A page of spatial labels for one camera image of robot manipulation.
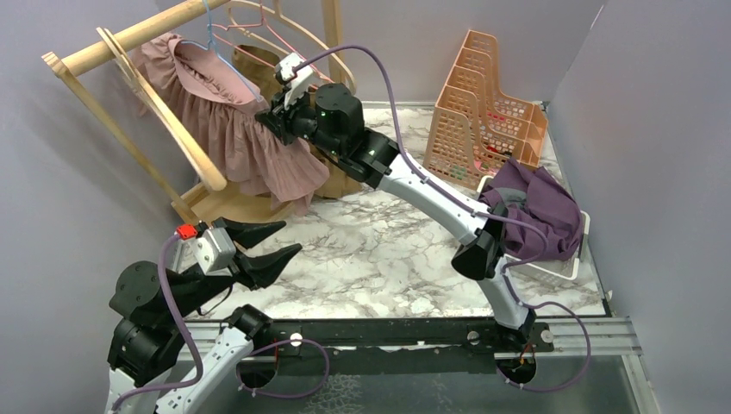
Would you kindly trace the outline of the pink skirt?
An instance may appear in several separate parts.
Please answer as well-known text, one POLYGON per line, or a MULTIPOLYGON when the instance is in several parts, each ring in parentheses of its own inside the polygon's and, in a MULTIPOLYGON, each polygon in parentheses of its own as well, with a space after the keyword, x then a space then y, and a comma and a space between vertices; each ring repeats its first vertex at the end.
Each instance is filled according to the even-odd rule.
POLYGON ((137 47, 131 60, 229 182, 249 196, 270 195, 273 207, 308 211, 329 171, 304 140, 285 145, 256 121, 269 110, 256 85, 174 33, 137 47))

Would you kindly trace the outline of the brown skirt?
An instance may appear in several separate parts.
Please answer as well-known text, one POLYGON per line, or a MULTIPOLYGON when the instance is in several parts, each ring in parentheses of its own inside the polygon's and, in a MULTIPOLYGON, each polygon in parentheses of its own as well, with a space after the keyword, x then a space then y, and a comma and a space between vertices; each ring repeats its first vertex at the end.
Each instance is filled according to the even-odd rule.
MULTIPOLYGON (((275 66, 281 57, 264 48, 240 44, 232 58, 234 68, 259 87, 261 96, 269 104, 281 88, 275 79, 275 66)), ((311 143, 309 149, 329 171, 328 180, 315 191, 316 196, 336 199, 362 191, 361 183, 349 178, 311 143)))

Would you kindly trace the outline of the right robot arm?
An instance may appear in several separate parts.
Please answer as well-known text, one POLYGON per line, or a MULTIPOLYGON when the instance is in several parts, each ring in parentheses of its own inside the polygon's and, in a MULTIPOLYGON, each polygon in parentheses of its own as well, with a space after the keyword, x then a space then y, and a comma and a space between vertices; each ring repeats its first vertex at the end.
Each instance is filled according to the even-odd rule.
POLYGON ((365 126, 363 105, 343 84, 289 100, 277 93, 257 122, 283 144, 304 139, 351 179, 401 198, 448 230, 459 242, 451 260, 461 276, 478 282, 497 324, 497 339, 510 351, 531 341, 535 312, 521 303, 509 281, 503 241, 510 223, 504 208, 489 208, 455 191, 417 165, 397 141, 365 126))

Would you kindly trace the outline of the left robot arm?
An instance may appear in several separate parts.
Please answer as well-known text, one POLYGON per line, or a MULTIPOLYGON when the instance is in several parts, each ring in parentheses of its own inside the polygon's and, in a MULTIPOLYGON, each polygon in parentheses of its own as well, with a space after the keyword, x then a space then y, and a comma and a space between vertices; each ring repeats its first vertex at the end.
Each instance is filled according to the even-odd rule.
POLYGON ((302 245, 259 257, 243 251, 285 225, 224 217, 185 224, 157 262, 137 261, 120 274, 109 301, 122 319, 109 348, 108 413, 193 413, 240 360, 267 350, 272 319, 250 304, 224 319, 207 354, 184 318, 236 284, 252 291, 272 285, 302 245))

